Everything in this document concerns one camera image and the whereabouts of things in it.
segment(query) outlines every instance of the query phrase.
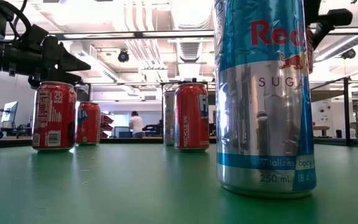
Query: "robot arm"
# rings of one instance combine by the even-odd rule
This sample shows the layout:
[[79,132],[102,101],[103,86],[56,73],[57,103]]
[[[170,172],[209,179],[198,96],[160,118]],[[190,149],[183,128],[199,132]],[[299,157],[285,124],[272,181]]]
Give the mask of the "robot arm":
[[316,32],[312,37],[315,50],[327,34],[335,29],[335,26],[348,26],[352,22],[353,14],[347,9],[333,9],[328,11],[326,15],[319,16],[321,0],[304,0],[303,3],[306,25],[310,26],[312,23],[317,23]]
[[[21,36],[12,23],[14,14],[26,28]],[[4,41],[7,22],[15,33],[15,39],[9,42]],[[81,77],[68,72],[89,69],[90,65],[69,54],[56,37],[48,36],[48,32],[37,25],[31,26],[22,11],[0,0],[0,71],[11,76],[27,75],[31,87],[38,88],[42,81],[75,84]]]

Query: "computer monitor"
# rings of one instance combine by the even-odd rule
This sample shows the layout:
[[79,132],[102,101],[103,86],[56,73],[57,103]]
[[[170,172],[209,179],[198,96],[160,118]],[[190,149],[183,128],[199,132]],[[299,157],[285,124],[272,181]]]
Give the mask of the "computer monitor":
[[10,121],[13,123],[15,121],[16,110],[17,110],[18,104],[19,104],[19,102],[17,102],[17,101],[5,104],[4,111],[6,111],[6,112],[4,112],[2,114],[1,122]]

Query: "green table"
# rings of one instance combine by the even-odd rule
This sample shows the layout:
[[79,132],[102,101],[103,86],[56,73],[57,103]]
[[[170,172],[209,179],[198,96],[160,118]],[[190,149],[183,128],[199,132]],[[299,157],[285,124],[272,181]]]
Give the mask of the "green table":
[[222,189],[215,151],[184,154],[158,144],[60,154],[0,149],[0,224],[358,223],[358,148],[317,145],[318,186],[297,200]]

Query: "soda can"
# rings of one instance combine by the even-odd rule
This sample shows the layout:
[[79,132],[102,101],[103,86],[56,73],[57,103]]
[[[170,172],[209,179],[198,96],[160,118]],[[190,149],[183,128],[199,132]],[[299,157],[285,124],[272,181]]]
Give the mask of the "soda can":
[[218,179],[298,198],[316,187],[303,1],[214,1]]
[[76,97],[70,84],[41,83],[35,99],[33,149],[56,151],[74,146]]
[[97,103],[81,102],[77,109],[75,142],[98,144],[100,142],[101,112]]
[[203,84],[184,83],[175,92],[175,149],[205,152],[209,148],[208,92]]
[[166,91],[163,97],[163,119],[164,119],[164,145],[173,146],[174,145],[174,106],[175,103],[175,91]]

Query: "dome camera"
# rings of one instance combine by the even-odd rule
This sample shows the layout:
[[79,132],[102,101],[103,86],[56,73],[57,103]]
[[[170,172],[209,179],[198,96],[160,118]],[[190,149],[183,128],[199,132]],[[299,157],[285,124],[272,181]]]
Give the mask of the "dome camera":
[[118,55],[118,61],[120,61],[121,63],[129,61],[128,50],[126,49],[121,50],[121,52]]
[[353,49],[350,49],[346,52],[344,52],[343,54],[341,54],[341,58],[343,59],[352,59],[356,56],[356,51]]

